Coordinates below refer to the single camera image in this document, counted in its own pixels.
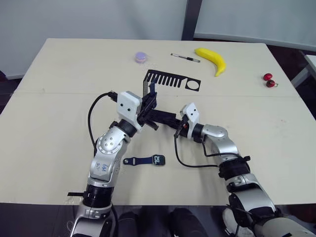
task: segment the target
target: yellow banana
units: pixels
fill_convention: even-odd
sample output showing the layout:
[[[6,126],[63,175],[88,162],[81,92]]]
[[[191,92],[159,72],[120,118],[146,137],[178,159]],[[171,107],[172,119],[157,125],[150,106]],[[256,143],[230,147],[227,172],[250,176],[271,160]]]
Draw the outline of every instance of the yellow banana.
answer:
[[[206,58],[207,60],[213,62],[217,66],[217,72],[215,76],[219,76],[226,69],[226,63],[221,55],[218,53],[211,51],[207,48],[197,48],[195,50],[196,54],[202,58]]]

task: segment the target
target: white table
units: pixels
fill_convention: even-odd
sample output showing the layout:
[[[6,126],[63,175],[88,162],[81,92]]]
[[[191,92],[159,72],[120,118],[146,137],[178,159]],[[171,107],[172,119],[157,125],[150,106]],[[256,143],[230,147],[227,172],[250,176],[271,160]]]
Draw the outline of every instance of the white table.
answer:
[[[226,60],[215,78],[207,60],[195,63],[171,52],[197,58],[207,47]],[[148,62],[133,61],[137,51]],[[252,172],[275,204],[311,203],[316,198],[316,123],[264,44],[48,39],[0,116],[0,201],[78,204],[68,192],[83,191],[92,160],[87,112],[109,90],[142,94],[147,69],[201,80],[199,92],[158,86],[157,109],[178,112],[195,102],[200,123],[225,127],[242,155],[251,155]],[[274,75],[278,87],[267,88],[261,76]],[[92,130],[101,135],[117,119],[116,105],[104,98],[94,109]],[[228,193],[216,168],[181,166],[174,154],[174,131],[144,127],[125,157],[166,156],[164,167],[121,166],[116,205],[224,205]],[[181,139],[181,159],[211,163],[199,144]]]
[[[303,81],[305,81],[310,75],[316,79],[316,56],[315,55],[305,55],[305,59],[308,65],[292,79],[292,84],[294,87],[298,87]]]

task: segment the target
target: red cherry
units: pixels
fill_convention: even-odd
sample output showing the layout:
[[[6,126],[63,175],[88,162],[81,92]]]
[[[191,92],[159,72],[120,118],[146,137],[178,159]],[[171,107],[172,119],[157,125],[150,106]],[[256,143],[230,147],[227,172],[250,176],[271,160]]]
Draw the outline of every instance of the red cherry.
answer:
[[[278,84],[274,80],[268,80],[266,83],[267,87],[274,87],[277,86]]]
[[[272,74],[271,73],[267,73],[263,76],[263,80],[270,80],[272,78]]]

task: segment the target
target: floor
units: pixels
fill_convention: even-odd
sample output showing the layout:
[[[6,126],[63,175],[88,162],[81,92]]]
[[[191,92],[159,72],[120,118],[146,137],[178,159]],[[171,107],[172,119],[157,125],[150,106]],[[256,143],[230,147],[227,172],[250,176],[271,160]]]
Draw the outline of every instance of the floor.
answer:
[[[306,52],[291,48],[268,45],[269,50],[276,58],[289,79],[293,79],[306,65]],[[11,94],[21,80],[7,81],[0,73],[0,113],[10,99]],[[305,104],[316,118],[316,80],[308,78],[297,91]],[[308,229],[316,232],[316,204],[279,206],[284,213],[294,215],[293,219],[301,222]],[[117,206],[118,215],[133,211],[142,219],[143,230],[141,236],[169,237],[167,229],[167,214],[176,206]],[[221,212],[223,206],[187,206],[201,221],[209,236],[226,236],[222,228]],[[27,205],[0,203],[0,232],[5,237],[66,237],[69,236],[77,206],[56,205]]]

